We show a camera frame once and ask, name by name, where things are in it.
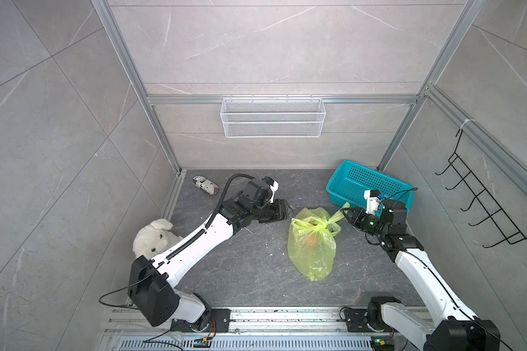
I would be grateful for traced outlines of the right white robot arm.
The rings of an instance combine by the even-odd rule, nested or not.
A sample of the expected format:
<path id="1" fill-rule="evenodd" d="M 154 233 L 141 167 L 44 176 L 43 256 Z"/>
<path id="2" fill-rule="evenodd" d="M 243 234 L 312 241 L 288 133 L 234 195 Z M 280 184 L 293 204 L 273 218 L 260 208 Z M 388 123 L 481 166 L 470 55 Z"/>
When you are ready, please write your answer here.
<path id="1" fill-rule="evenodd" d="M 377 238 L 390 260 L 412 283 L 430 314 L 427 322 L 389 296 L 373 297 L 365 319 L 373 332 L 396 331 L 419 350 L 499 350 L 500 332 L 482 320 L 445 282 L 419 240 L 408 234 L 408 211 L 398 200 L 381 202 L 381 216 L 360 207 L 341 209 L 345 219 Z"/>

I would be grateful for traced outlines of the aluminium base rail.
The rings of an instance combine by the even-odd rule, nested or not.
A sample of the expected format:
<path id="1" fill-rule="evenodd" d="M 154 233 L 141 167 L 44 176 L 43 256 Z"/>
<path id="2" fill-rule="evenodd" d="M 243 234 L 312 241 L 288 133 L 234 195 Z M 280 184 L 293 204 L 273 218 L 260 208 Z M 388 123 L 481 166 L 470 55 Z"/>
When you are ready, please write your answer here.
<path id="1" fill-rule="evenodd" d="M 415 350 L 397 330 L 376 332 L 366 307 L 218 307 L 216 327 L 152 327 L 134 310 L 108 313 L 97 350 Z"/>

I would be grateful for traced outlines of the white plush dog toy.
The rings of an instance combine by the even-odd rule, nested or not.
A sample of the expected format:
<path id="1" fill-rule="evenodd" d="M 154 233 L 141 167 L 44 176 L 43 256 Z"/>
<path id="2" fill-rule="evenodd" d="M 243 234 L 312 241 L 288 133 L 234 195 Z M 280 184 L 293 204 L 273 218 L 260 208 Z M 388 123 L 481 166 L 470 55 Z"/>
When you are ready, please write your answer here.
<path id="1" fill-rule="evenodd" d="M 173 224 L 167 219 L 156 219 L 142 228 L 133 241 L 133 253 L 136 258 L 144 256 L 147 260 L 163 253 L 183 240 L 174 235 Z"/>

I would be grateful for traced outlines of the teal plastic basket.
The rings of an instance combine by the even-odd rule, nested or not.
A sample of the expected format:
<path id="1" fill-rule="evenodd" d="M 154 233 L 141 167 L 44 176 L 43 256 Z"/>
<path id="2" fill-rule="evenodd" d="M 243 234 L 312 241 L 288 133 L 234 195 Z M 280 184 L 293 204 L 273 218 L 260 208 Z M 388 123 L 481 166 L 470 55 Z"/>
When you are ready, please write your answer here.
<path id="1" fill-rule="evenodd" d="M 414 198 L 413 187 L 391 176 L 374 171 L 355 162 L 346 160 L 333 173 L 326 190 L 330 200 L 338 208 L 349 204 L 350 207 L 366 208 L 364 199 L 365 190 L 379 190 L 380 199 L 386 200 L 379 205 L 375 216 L 381 217 L 382 206 L 389 200 L 399 200 L 407 211 L 411 209 Z"/>

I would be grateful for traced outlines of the small flag-patterned toy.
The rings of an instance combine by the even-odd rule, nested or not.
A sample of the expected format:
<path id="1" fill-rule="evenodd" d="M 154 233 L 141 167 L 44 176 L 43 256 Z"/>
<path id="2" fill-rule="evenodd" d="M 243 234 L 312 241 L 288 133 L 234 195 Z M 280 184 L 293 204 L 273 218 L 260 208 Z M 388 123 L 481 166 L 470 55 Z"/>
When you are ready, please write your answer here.
<path id="1" fill-rule="evenodd" d="M 203 190 L 209 195 L 216 195 L 219 193 L 219 186 L 215 184 L 215 182 L 211 181 L 207 177 L 203 175 L 196 175 L 193 177 L 193 184 L 199 188 L 200 190 Z"/>

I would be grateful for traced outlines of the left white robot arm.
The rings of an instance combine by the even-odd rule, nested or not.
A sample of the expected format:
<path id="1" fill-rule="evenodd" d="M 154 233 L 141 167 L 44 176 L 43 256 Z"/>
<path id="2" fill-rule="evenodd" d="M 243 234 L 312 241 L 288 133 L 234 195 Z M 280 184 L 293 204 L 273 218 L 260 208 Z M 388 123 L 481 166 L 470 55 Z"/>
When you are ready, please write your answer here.
<path id="1" fill-rule="evenodd" d="M 212 308 L 200 295 L 177 290 L 180 280 L 205 255 L 252 222 L 288 218 L 292 208 L 287 200 L 276 198 L 278 183 L 274 179 L 247 179 L 237 195 L 220 197 L 209 219 L 178 244 L 149 259 L 141 255 L 133 262 L 127 295 L 150 326 L 181 320 L 197 330 L 204 329 Z"/>

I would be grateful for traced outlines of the red peach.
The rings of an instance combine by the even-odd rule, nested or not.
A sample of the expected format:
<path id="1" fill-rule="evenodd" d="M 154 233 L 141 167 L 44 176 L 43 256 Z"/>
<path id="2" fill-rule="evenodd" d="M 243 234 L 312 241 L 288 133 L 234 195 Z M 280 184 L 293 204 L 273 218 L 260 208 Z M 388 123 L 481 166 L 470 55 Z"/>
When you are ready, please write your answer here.
<path id="1" fill-rule="evenodd" d="M 319 242 L 319 236 L 316 234 L 307 235 L 304 239 L 304 244 L 307 247 L 315 247 Z"/>

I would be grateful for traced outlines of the yellow-green plastic bag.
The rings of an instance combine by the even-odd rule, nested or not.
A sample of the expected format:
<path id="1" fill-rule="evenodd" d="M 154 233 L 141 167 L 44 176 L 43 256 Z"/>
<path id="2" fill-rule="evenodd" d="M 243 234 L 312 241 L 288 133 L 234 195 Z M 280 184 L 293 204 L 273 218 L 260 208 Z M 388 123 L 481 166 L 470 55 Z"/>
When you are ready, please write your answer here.
<path id="1" fill-rule="evenodd" d="M 344 219 L 346 203 L 334 214 L 324 208 L 303 208 L 291 220 L 288 233 L 288 257 L 297 270 L 311 281 L 329 276 L 334 264 L 337 244 L 335 237 L 341 232 L 339 221 Z"/>

